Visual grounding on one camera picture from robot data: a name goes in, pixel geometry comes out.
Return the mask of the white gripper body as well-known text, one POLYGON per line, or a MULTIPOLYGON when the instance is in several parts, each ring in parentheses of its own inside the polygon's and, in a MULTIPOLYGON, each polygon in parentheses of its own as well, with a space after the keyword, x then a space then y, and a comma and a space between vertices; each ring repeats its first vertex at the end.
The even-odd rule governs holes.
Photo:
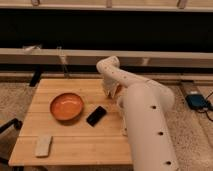
POLYGON ((102 87, 109 98, 114 98, 122 90, 122 86, 117 81, 109 78, 103 79, 102 87))

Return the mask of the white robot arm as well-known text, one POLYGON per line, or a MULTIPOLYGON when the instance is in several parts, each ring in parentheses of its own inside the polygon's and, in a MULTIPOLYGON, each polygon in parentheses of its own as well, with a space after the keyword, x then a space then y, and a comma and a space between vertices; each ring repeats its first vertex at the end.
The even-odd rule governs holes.
POLYGON ((120 69, 116 56, 96 64, 106 95, 118 85, 126 88, 117 99, 127 129, 134 171, 180 171, 164 114, 175 103, 170 88, 152 79, 120 69))

